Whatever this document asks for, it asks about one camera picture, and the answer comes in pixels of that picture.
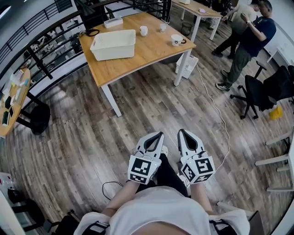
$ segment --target white cable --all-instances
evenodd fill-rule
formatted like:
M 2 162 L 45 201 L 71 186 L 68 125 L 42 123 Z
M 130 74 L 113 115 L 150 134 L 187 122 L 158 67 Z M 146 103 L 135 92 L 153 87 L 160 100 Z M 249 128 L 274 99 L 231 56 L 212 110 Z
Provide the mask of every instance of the white cable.
M 207 93 L 208 97 L 212 100 L 213 105 L 215 106 L 215 108 L 218 110 L 219 115 L 220 115 L 220 118 L 222 119 L 222 121 L 223 121 L 223 123 L 224 123 L 224 125 L 225 125 L 226 134 L 228 135 L 228 152 L 226 153 L 226 155 L 225 155 L 225 157 L 224 157 L 224 160 L 222 161 L 221 165 L 216 169 L 216 171 L 217 171 L 217 170 L 222 166 L 222 164 L 224 164 L 225 159 L 226 159 L 226 157 L 228 156 L 228 154 L 229 154 L 229 152 L 230 152 L 230 135 L 229 135 L 229 133 L 228 133 L 228 131 L 227 131 L 227 129 L 226 129 L 226 122 L 225 122 L 225 120 L 222 118 L 221 111 L 220 111 L 219 108 L 215 105 L 215 101 L 212 99 L 212 97 L 208 94 L 208 90 L 207 90 L 207 87 L 206 87 L 204 81 L 202 80 L 202 75 L 201 75 L 201 72 L 200 72 L 200 70 L 199 70 L 199 68 L 198 68 L 198 64 L 196 64 L 196 65 L 197 65 L 197 70 L 198 70 L 198 72 L 199 72 L 199 74 L 200 74 L 200 79 L 201 79 L 201 81 L 202 81 L 202 83 L 203 83 L 203 86 L 204 86 L 205 89 L 206 89 L 206 93 Z

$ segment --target white shirt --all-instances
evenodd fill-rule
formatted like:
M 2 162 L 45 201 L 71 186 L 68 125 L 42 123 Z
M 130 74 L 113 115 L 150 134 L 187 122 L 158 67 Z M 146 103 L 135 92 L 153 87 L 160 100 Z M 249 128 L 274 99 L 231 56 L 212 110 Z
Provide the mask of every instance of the white shirt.
M 94 212 L 86 214 L 74 235 L 81 235 L 96 221 L 109 223 L 107 235 L 131 235 L 152 222 L 166 222 L 192 235 L 217 235 L 209 221 L 219 219 L 230 224 L 238 235 L 249 234 L 249 222 L 244 210 L 209 216 L 199 203 L 175 189 L 153 187 L 135 194 L 134 199 L 124 204 L 111 218 Z
M 231 23 L 231 28 L 237 34 L 241 35 L 247 27 L 246 22 L 241 19 L 241 13 L 247 15 L 250 21 L 254 21 L 256 20 L 257 12 L 254 11 L 254 9 L 251 6 L 245 4 L 238 4 L 235 9 L 237 10 L 237 12 L 233 22 Z

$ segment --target gray pants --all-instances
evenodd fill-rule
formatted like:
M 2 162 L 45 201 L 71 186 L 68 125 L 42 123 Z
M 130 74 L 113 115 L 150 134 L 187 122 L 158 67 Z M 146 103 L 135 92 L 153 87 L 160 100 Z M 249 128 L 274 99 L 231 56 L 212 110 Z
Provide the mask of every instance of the gray pants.
M 238 80 L 243 68 L 251 59 L 252 56 L 240 45 L 236 51 L 231 70 L 225 80 L 225 86 L 231 87 Z

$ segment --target black pants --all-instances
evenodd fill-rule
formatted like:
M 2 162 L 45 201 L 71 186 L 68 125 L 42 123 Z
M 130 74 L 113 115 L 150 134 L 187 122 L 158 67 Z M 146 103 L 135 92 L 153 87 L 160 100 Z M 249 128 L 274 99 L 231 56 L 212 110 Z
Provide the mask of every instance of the black pants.
M 186 186 L 171 167 L 166 155 L 163 153 L 160 154 L 160 159 L 161 165 L 156 172 L 157 185 L 152 180 L 150 180 L 147 185 L 140 184 L 137 192 L 156 186 L 168 186 L 179 191 L 183 196 L 188 197 Z
M 230 55 L 235 55 L 236 47 L 240 41 L 241 35 L 237 34 L 235 31 L 232 30 L 231 36 L 224 41 L 222 44 L 220 44 L 215 51 L 219 54 L 222 53 L 225 49 L 227 49 L 229 46 L 231 47 L 231 53 Z

